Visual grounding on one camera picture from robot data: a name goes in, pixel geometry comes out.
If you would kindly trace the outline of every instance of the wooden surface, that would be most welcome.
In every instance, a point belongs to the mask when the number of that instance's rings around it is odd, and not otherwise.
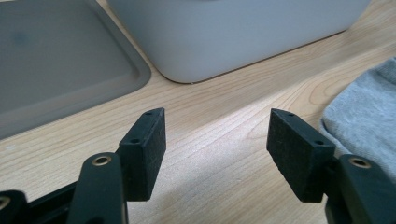
[[[205,82],[174,83],[148,62],[143,89],[0,141],[0,190],[31,201],[76,181],[85,159],[164,107],[167,151],[151,200],[128,203],[131,223],[326,223],[324,204],[300,203],[266,151],[270,108],[316,127],[342,89],[394,55],[396,1],[374,0],[339,35]]]

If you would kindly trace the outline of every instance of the gray fabric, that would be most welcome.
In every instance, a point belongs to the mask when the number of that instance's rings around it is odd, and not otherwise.
[[[319,131],[337,145],[335,157],[363,156],[396,185],[396,57],[352,82],[324,110]]]

